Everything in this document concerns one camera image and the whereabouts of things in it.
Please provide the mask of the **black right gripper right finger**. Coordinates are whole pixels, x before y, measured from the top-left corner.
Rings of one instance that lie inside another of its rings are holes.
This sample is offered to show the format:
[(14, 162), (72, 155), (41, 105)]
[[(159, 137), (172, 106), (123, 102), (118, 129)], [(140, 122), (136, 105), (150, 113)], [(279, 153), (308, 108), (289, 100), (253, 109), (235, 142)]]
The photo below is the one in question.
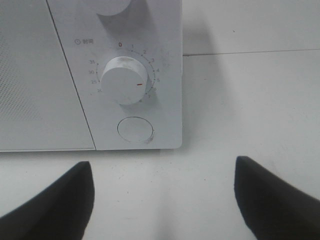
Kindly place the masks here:
[(282, 180), (248, 156), (235, 162), (234, 194), (258, 240), (318, 240), (320, 201)]

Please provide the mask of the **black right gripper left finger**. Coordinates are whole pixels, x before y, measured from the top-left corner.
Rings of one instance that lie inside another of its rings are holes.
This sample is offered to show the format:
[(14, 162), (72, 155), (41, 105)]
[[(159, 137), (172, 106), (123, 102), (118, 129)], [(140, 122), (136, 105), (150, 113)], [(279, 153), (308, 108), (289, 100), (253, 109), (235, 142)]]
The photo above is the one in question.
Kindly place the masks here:
[(81, 161), (32, 199), (0, 218), (2, 240), (81, 240), (91, 218), (95, 186)]

